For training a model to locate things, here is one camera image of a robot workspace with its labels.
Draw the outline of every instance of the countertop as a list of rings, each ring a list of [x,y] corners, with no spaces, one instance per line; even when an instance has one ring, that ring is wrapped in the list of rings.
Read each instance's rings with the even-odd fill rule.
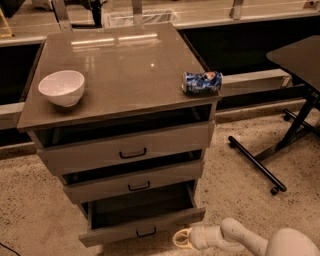
[[[40,95],[38,84],[68,69],[85,76],[85,92],[76,106],[59,108]],[[218,99],[186,96],[181,89],[185,71],[204,70],[170,23],[50,34],[17,128],[74,125]]]

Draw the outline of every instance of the ceramic bowl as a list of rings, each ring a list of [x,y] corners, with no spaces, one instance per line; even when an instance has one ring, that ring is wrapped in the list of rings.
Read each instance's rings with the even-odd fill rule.
[[[84,76],[74,70],[52,73],[41,80],[38,89],[48,101],[62,107],[78,103],[84,92]]]

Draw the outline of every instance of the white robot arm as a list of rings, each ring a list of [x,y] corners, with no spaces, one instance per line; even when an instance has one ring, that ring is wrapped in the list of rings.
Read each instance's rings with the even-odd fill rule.
[[[232,252],[246,248],[254,256],[320,256],[315,244],[297,230],[281,229],[268,241],[232,218],[224,219],[220,226],[180,230],[174,235],[173,242],[180,248],[198,250],[217,247]]]

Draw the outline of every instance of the drawer cabinet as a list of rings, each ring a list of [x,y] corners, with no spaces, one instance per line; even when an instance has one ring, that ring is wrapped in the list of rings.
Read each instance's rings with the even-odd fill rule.
[[[106,51],[72,50],[75,41],[119,42],[119,35],[129,40],[141,33],[139,38],[158,37],[141,39],[148,47],[139,39]],[[139,67],[145,63],[151,70]],[[85,74],[83,98],[71,108],[53,106],[37,86],[44,75],[71,66]],[[142,70],[143,76],[135,75]],[[85,246],[202,220],[205,209],[193,197],[221,97],[185,95],[185,71],[203,69],[171,24],[48,35],[18,129],[28,132],[40,159],[87,218],[88,230],[79,236]]]

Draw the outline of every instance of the speckled floor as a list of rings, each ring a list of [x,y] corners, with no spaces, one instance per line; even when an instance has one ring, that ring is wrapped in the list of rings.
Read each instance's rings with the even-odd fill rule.
[[[291,227],[320,247],[320,139],[309,134],[265,162],[288,187],[276,196],[269,192],[272,184],[229,146],[229,135],[253,154],[276,143],[290,125],[282,116],[218,123],[196,202],[207,209],[205,224],[233,217],[267,239],[276,230]],[[320,126],[319,111],[312,111],[308,121]],[[174,231],[85,248],[78,235],[86,232],[86,219],[34,153],[32,144],[0,148],[0,242],[22,256],[251,255],[214,248],[180,250],[171,242]],[[14,254],[0,246],[0,255]]]

